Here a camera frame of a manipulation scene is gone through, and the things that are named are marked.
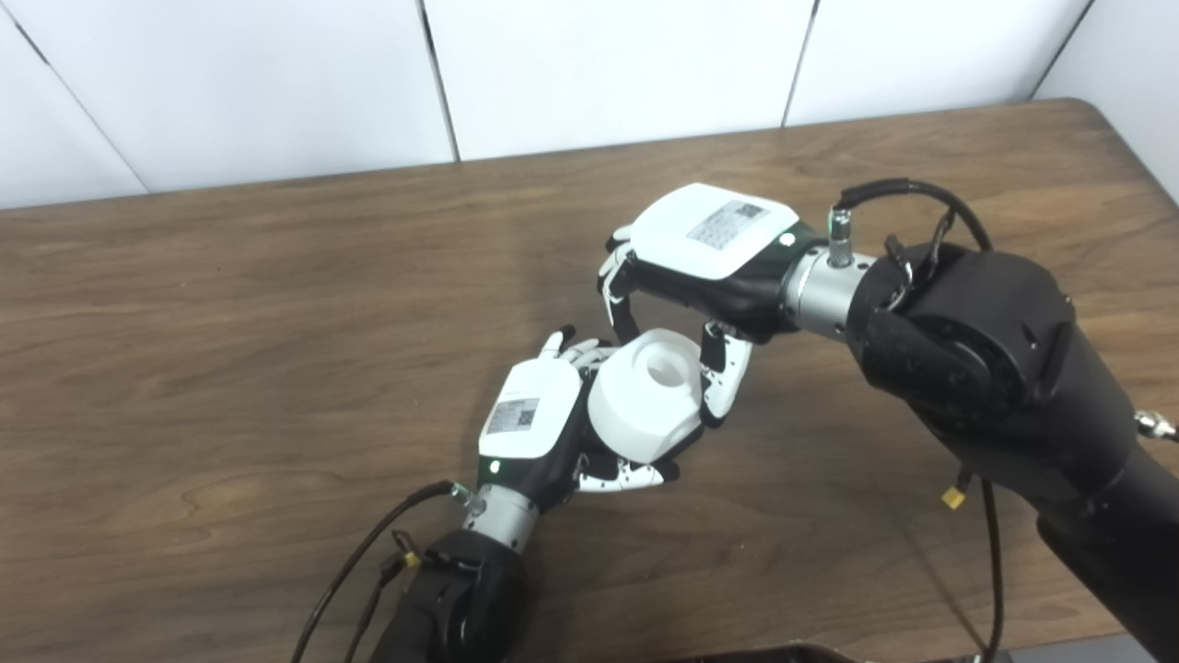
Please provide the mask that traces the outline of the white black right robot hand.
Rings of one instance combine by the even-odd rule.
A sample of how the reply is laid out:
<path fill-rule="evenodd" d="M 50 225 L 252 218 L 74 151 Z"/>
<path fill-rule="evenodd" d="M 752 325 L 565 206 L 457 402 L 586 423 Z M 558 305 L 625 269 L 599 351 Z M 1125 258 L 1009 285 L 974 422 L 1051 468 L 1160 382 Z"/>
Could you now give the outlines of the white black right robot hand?
<path fill-rule="evenodd" d="M 637 291 L 704 316 L 699 415 L 717 428 L 735 403 L 753 346 L 799 330 L 788 280 L 817 245 L 821 235 L 791 206 L 691 183 L 615 229 L 597 290 L 620 343 L 640 334 L 631 309 Z"/>

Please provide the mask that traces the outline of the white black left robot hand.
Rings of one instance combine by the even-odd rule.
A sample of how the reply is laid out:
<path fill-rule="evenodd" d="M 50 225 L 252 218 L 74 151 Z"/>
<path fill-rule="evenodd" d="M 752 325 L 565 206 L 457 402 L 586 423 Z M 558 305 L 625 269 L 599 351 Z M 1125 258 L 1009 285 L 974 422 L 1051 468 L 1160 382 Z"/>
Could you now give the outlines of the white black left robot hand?
<path fill-rule="evenodd" d="M 681 479 L 678 462 L 637 462 L 598 436 L 587 412 L 590 387 L 615 344 L 598 337 L 577 343 L 574 335 L 573 326 L 552 332 L 535 357 L 512 367 L 477 441 L 477 487 L 511 490 L 540 513 L 578 492 L 613 494 Z"/>

